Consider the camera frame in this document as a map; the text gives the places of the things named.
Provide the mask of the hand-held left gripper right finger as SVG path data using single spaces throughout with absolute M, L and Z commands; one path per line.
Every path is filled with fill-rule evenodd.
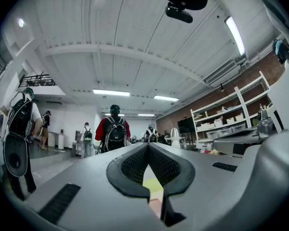
M 217 206 L 210 202 L 234 176 L 232 171 L 216 168 L 216 162 L 238 166 L 241 160 L 228 156 L 201 154 L 150 143 L 149 165 L 163 187 L 160 218 L 148 216 L 150 227 L 205 227 Z

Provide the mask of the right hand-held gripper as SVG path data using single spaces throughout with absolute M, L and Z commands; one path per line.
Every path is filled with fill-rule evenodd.
M 258 112 L 258 135 L 225 136 L 215 139 L 213 147 L 220 153 L 234 157 L 243 157 L 247 148 L 262 143 L 262 139 L 277 134 L 277 118 L 274 106 L 267 106 Z

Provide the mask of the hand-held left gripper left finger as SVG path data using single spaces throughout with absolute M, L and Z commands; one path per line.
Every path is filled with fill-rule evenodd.
M 145 150 L 135 144 L 75 162 L 27 199 L 27 220 L 39 231 L 165 231 L 149 190 L 122 173 L 123 162 L 144 172 Z

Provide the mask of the orange and pink card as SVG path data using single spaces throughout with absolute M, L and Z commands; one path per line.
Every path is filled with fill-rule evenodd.
M 154 212 L 154 214 L 157 216 L 157 218 L 160 218 L 161 209 L 162 209 L 162 202 L 157 198 L 151 199 L 149 201 L 149 207 Z

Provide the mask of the white shelf with storage boxes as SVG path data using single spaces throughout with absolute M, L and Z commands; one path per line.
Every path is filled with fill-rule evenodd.
M 241 88 L 235 86 L 229 95 L 191 109 L 196 145 L 209 150 L 215 139 L 256 127 L 258 110 L 270 101 L 269 90 L 270 84 L 260 71 L 254 80 Z

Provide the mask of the white ceiling air conditioner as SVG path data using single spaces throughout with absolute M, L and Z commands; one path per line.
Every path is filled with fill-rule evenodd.
M 219 68 L 211 72 L 204 78 L 206 82 L 211 87 L 218 87 L 220 84 L 225 83 L 233 76 L 237 75 L 240 71 L 240 65 L 235 61 L 228 61 L 221 65 Z

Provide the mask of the ceiling tube lights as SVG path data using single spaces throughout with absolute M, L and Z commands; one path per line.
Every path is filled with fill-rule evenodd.
M 228 29 L 230 30 L 230 32 L 231 32 L 231 34 L 235 40 L 235 44 L 238 48 L 240 56 L 243 56 L 245 54 L 245 46 L 244 46 L 240 31 L 239 31 L 233 17 L 232 16 L 227 17 L 225 20 L 225 24 L 227 25 Z M 189 92 L 193 88 L 197 87 L 199 84 L 202 84 L 202 85 L 205 85 L 205 86 L 208 86 L 209 88 L 211 88 L 211 86 L 208 83 L 206 83 L 204 81 L 204 79 L 200 79 L 200 80 L 196 79 L 196 84 L 193 85 L 191 88 L 187 89 L 186 92 Z M 130 97 L 131 96 L 130 92 L 118 91 L 118 90 L 93 89 L 93 93 L 98 94 L 98 95 L 104 95 L 104 96 L 123 96 L 123 97 Z M 166 97 L 166 96 L 161 96 L 161 95 L 155 95 L 154 99 L 164 100 L 164 101 L 168 101 L 168 102 L 172 102 L 172 103 L 179 101 L 178 98 Z

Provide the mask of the black metal railing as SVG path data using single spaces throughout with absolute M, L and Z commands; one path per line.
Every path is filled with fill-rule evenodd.
M 56 83 L 49 74 L 41 74 L 33 76 L 23 75 L 18 85 L 19 88 L 38 87 L 38 86 L 56 86 Z

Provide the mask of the black wall screen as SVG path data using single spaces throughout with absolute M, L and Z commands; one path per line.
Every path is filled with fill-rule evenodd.
M 191 117 L 180 120 L 177 124 L 181 134 L 195 132 L 194 122 Z

